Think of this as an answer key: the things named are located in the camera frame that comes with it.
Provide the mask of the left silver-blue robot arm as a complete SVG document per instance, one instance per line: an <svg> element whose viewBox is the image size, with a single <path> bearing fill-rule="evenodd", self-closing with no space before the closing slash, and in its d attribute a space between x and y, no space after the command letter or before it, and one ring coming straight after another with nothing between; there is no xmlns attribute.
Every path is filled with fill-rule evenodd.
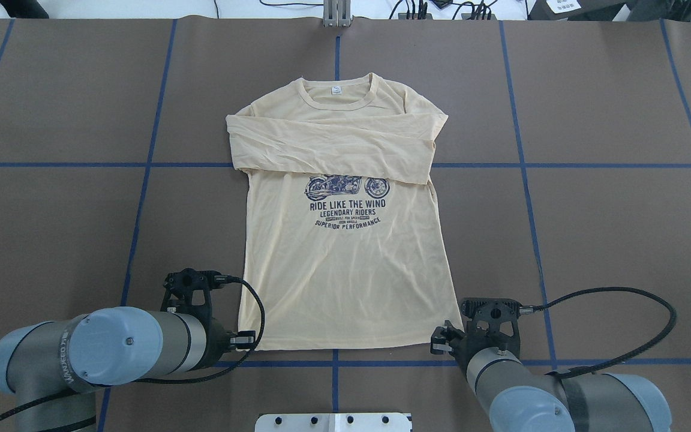
<svg viewBox="0 0 691 432"><path fill-rule="evenodd" d="M41 322L0 339L0 391L17 406L0 414L18 431L94 431L97 391L127 383L170 383L169 375L211 367L223 353L251 353L261 331L225 331L213 318L107 307Z"/></svg>

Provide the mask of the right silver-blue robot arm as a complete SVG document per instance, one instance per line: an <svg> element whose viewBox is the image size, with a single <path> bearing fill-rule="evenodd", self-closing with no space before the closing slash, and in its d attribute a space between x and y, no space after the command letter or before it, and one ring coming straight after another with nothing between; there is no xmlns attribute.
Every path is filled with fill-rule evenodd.
<svg viewBox="0 0 691 432"><path fill-rule="evenodd" d="M532 374L510 350L445 322L434 355L452 355L494 431L669 431L672 412L653 382L634 374Z"/></svg>

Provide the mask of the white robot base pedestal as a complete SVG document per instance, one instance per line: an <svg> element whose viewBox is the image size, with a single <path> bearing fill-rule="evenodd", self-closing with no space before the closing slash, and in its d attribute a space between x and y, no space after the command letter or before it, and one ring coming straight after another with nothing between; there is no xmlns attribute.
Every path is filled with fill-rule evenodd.
<svg viewBox="0 0 691 432"><path fill-rule="evenodd" d="M412 431L409 413L269 413L260 416L255 431Z"/></svg>

